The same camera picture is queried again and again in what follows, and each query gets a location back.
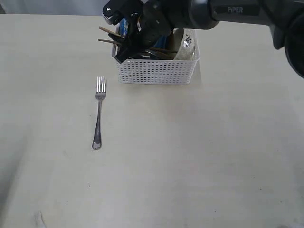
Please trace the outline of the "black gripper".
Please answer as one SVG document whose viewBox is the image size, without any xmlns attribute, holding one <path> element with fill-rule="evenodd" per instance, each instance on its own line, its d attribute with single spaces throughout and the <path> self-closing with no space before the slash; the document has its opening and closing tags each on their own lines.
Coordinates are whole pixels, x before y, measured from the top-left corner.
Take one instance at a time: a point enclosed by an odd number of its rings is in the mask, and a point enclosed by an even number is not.
<svg viewBox="0 0 304 228">
<path fill-rule="evenodd" d="M 134 14 L 129 23 L 128 34 L 115 56 L 120 64 L 139 52 L 151 48 L 161 36 L 168 36 L 174 29 L 170 16 L 174 4 L 143 4 L 142 12 Z"/>
</svg>

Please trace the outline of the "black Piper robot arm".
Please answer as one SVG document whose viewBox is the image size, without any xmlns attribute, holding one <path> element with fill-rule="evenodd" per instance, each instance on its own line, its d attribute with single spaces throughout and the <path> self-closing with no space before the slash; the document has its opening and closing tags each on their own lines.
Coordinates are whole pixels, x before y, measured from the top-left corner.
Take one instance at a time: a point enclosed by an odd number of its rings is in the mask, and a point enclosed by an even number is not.
<svg viewBox="0 0 304 228">
<path fill-rule="evenodd" d="M 149 0 L 130 17 L 115 59 L 123 63 L 174 29 L 209 30 L 222 21 L 268 26 L 274 48 L 284 48 L 292 69 L 304 76 L 302 0 Z"/>
</svg>

